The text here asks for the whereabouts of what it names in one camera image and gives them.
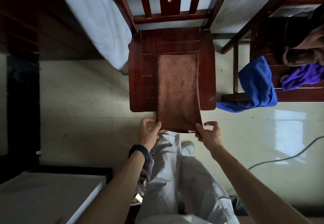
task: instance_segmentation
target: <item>pant leg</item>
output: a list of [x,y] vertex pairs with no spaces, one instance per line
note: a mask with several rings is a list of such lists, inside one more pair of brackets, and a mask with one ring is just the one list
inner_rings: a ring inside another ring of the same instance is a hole
[[187,214],[211,223],[239,224],[226,191],[193,156],[181,157],[179,190]]
[[154,166],[146,186],[136,223],[164,214],[178,214],[178,183],[181,161],[180,134],[165,132],[153,148]]

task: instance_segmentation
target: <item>purple cloth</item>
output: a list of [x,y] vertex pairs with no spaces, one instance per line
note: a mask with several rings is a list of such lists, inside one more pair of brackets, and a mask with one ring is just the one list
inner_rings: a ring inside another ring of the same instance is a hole
[[282,82],[284,91],[293,90],[301,85],[316,84],[324,80],[324,66],[318,63],[298,67]]

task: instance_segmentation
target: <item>black wristband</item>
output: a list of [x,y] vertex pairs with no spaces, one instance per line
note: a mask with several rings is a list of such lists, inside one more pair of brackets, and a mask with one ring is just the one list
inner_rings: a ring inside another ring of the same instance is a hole
[[150,159],[149,152],[145,146],[141,144],[134,144],[133,147],[129,150],[128,158],[133,154],[134,151],[140,151],[143,153],[145,162],[148,162]]

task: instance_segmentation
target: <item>sneaker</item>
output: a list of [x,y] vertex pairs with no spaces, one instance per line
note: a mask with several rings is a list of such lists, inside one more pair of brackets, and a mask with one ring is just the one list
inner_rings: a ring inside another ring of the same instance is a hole
[[195,144],[191,141],[187,141],[181,144],[181,155],[191,156],[195,151]]

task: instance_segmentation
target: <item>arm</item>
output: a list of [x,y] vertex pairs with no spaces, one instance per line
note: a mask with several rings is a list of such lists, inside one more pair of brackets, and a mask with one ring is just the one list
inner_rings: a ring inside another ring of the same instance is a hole
[[[161,122],[158,122],[150,130],[147,127],[148,122],[154,122],[154,120],[143,119],[141,121],[138,137],[139,144],[145,146],[150,151],[158,138],[157,132],[161,128]],[[144,155],[139,151],[135,151],[123,169],[88,206],[77,221],[77,224],[124,223],[144,161]]]
[[195,136],[204,143],[213,159],[221,166],[247,213],[256,223],[310,223],[291,205],[259,181],[224,148],[218,122],[209,121],[204,126],[213,126],[213,130],[206,130],[200,124],[196,124],[199,133],[196,133]]

